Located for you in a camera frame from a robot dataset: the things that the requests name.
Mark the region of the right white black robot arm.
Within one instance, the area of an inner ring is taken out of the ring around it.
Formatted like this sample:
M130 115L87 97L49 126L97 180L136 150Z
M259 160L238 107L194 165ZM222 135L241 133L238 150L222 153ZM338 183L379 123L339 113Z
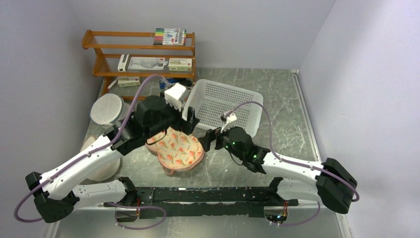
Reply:
M215 150L225 149L253 173L270 174L283 180L267 192L272 205L284 200L308 200L322 203L339 214L347 214L357 181L335 159L325 162L305 161L273 153L256 145L244 129L236 126L226 131L209 129L198 141L205 151L215 142Z

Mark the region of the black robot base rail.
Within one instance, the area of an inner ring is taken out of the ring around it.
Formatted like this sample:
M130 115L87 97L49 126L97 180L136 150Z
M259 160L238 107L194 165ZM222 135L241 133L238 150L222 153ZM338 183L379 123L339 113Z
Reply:
M266 207L298 205L296 199L284 200L271 186L254 187L137 187L137 193L119 202L131 208L140 206L140 219L157 218L159 210L146 206L161 207L169 217L181 216L234 216L247 215L263 218Z

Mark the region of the floral pink mesh laundry bag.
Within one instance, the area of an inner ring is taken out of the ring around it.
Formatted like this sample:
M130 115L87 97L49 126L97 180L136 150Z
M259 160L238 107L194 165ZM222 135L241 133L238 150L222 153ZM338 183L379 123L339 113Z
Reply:
M186 135L168 128L146 141L145 146L157 156L166 175L193 169L205 157L206 152L193 135Z

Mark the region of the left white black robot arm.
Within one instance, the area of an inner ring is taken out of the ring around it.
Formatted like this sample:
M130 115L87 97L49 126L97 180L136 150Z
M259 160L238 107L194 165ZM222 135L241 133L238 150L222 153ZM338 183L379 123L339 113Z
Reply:
M178 109L160 96L149 96L129 110L88 148L61 166L40 174L26 176L40 219L57 222L74 210L99 203L131 206L138 192L127 177L107 183L83 185L82 182L99 167L144 146L147 140L169 128L191 134L199 120L192 107Z

